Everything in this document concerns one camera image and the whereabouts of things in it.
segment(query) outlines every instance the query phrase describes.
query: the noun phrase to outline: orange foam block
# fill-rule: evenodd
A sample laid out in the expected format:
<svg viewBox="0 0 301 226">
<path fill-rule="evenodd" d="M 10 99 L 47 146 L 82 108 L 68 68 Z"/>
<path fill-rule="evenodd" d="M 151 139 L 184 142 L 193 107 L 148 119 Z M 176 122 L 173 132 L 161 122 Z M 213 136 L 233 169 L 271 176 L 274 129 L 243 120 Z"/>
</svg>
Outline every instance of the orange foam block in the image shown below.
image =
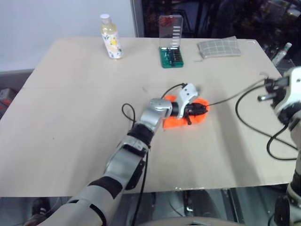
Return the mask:
<svg viewBox="0 0 301 226">
<path fill-rule="evenodd" d="M 176 96 L 165 96 L 165 99 L 170 100 L 170 101 L 173 102 L 173 101 L 176 100 Z M 197 98 L 193 102 L 194 103 L 200 103 L 200 104 L 205 105 L 205 106 L 209 105 L 209 102 L 207 100 L 204 100 L 204 99 L 201 99 L 201 98 Z M 200 115 L 196 115 L 196 116 L 190 115 L 189 118 L 190 118 L 191 124 L 198 124 L 198 123 L 203 122 L 205 120 L 208 112 L 206 112 L 205 114 L 200 114 Z M 168 117 L 167 119 L 165 119 L 163 121 L 163 128 L 164 129 L 174 128 L 174 127 L 179 127 L 179 126 L 184 126 L 184 125 L 188 125 L 188 122 L 187 122 L 186 119 L 184 119 L 184 118 L 177 119 L 174 116 Z"/>
</svg>

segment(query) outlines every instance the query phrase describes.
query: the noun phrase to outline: plastic bottle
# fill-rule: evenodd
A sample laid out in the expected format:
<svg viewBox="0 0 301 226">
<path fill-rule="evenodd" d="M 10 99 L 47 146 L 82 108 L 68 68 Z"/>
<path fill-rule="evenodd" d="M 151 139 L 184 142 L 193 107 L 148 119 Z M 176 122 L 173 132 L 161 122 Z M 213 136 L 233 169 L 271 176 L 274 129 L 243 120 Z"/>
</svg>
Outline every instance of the plastic bottle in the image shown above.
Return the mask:
<svg viewBox="0 0 301 226">
<path fill-rule="evenodd" d="M 272 63 L 273 65 L 276 67 L 280 61 L 286 56 L 287 51 L 290 49 L 290 47 L 292 46 L 291 43 L 286 43 L 284 48 L 282 50 L 280 50 L 277 55 L 272 59 Z"/>
<path fill-rule="evenodd" d="M 111 22 L 111 17 L 109 14 L 101 14 L 100 18 L 103 22 L 101 27 L 103 41 L 107 48 L 109 57 L 112 59 L 122 58 L 123 52 L 118 39 L 118 31 L 116 25 Z"/>
</svg>

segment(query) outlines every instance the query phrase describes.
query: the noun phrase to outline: table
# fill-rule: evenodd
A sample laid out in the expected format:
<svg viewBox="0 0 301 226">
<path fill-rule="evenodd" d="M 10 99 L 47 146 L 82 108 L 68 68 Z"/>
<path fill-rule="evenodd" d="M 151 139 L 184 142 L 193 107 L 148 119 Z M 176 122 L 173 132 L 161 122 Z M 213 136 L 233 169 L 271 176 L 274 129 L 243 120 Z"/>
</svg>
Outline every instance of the table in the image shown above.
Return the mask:
<svg viewBox="0 0 301 226">
<path fill-rule="evenodd" d="M 58 39 L 0 121 L 0 196 L 71 196 L 99 178 L 130 128 L 123 103 L 140 116 L 151 98 L 178 83 L 195 84 L 212 103 L 263 78 L 262 72 L 280 76 L 255 40 L 238 40 L 239 57 L 202 62 L 199 41 L 182 39 L 184 67 L 163 69 L 158 39 L 122 38 L 121 60 L 107 57 L 99 37 Z M 257 102 L 263 93 L 246 96 L 241 116 L 274 134 L 282 125 L 268 102 Z M 289 182 L 295 163 L 268 156 L 268 138 L 238 121 L 235 102 L 212 106 L 202 124 L 159 128 L 145 192 Z M 288 132 L 280 137 L 291 142 Z M 271 149 L 283 157 L 297 154 L 278 142 Z"/>
</svg>

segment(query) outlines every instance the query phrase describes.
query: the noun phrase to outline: robotic arm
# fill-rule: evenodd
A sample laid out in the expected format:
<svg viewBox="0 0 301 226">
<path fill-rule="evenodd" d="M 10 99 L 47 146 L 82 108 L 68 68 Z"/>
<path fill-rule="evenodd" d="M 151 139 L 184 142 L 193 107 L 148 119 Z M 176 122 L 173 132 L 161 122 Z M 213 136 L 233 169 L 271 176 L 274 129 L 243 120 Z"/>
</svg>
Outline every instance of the robotic arm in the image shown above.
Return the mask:
<svg viewBox="0 0 301 226">
<path fill-rule="evenodd" d="M 275 205 L 274 221 L 278 226 L 301 225 L 301 67 L 290 69 L 278 80 L 266 80 L 267 95 L 258 100 L 272 99 L 278 119 L 288 125 L 291 137 L 299 150 L 293 180 L 287 195 L 279 197 Z"/>
<path fill-rule="evenodd" d="M 152 99 L 140 120 L 117 146 L 104 175 L 86 186 L 61 206 L 41 226 L 108 226 L 124 190 L 136 187 L 149 151 L 151 140 L 164 118 L 206 112 L 206 107 L 192 104 L 198 92 L 192 84 L 180 91 L 175 102 Z"/>
</svg>

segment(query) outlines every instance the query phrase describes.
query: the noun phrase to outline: bottle cap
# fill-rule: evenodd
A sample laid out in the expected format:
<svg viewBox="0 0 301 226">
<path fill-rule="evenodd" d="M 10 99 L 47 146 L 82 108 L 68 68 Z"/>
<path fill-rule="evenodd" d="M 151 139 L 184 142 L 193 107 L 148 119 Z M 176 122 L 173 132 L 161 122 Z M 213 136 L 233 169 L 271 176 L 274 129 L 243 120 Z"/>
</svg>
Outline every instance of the bottle cap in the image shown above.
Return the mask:
<svg viewBox="0 0 301 226">
<path fill-rule="evenodd" d="M 290 42 L 286 43 L 284 46 L 284 50 L 288 51 L 292 47 L 292 44 Z"/>
<path fill-rule="evenodd" d="M 111 17 L 109 14 L 101 14 L 100 15 L 101 20 L 103 21 L 104 24 L 108 24 L 111 22 Z"/>
</svg>

